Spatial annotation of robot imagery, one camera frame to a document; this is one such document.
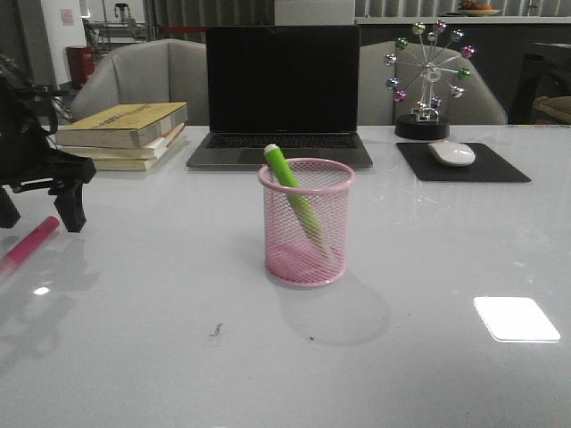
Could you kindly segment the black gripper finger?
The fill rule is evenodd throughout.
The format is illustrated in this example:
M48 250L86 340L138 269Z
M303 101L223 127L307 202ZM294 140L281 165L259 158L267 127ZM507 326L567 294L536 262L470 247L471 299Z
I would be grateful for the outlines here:
M86 215L82 199L83 183L74 180L53 190L54 206L66 227L71 233L79 233L86 224Z
M15 224L21 218L21 214L18 212L16 206L14 205L11 197L6 192L6 190L0 188L0 227L1 228L13 228Z

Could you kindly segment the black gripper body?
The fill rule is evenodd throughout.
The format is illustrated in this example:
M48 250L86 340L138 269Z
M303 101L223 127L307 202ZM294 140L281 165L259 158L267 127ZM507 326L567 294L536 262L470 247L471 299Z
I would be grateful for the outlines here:
M50 193L72 192L95 176L93 161L50 145L45 130L25 102L29 90L1 85L1 184L16 193L47 189Z

